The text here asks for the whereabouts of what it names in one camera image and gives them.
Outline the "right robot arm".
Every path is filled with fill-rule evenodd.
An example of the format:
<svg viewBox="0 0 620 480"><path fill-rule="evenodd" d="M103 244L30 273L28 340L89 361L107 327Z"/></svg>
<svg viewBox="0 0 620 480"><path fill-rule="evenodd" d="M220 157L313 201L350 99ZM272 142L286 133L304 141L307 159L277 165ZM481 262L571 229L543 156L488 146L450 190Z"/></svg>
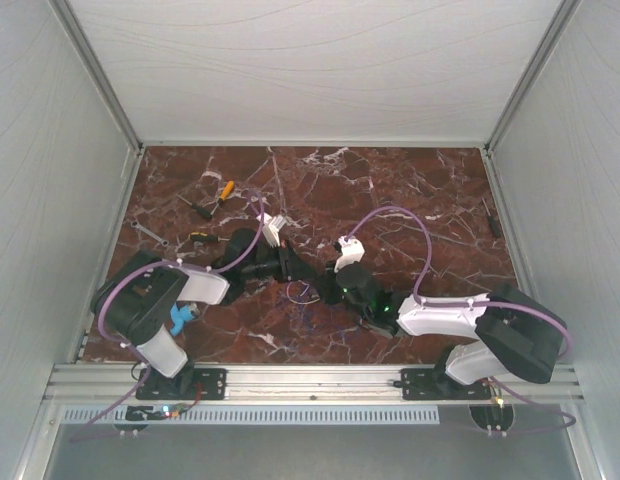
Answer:
<svg viewBox="0 0 620 480"><path fill-rule="evenodd" d="M384 289L355 262L339 270L329 266L313 281L322 301L343 304L363 327L390 338L443 335L472 342L443 355L432 373L435 391L455 397L478 380L512 374L533 384L547 384L557 360L573 340L566 324L518 288L465 297L420 297Z"/></svg>

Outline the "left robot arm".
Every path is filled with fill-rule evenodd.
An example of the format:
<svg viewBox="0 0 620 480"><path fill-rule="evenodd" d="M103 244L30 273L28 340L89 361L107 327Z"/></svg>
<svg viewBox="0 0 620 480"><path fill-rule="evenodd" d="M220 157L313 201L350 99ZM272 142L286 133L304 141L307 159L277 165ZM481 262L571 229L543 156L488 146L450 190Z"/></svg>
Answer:
<svg viewBox="0 0 620 480"><path fill-rule="evenodd" d="M256 231L240 228L225 242L223 255L209 271L193 265L178 268L152 251L138 251L97 290L90 310L103 334L115 333L160 374L163 390L183 398L193 391L196 375L186 367L188 355L174 339L181 323L175 320L172 330L166 326L179 303L229 305L251 280L288 283L315 276L289 241L271 246Z"/></svg>

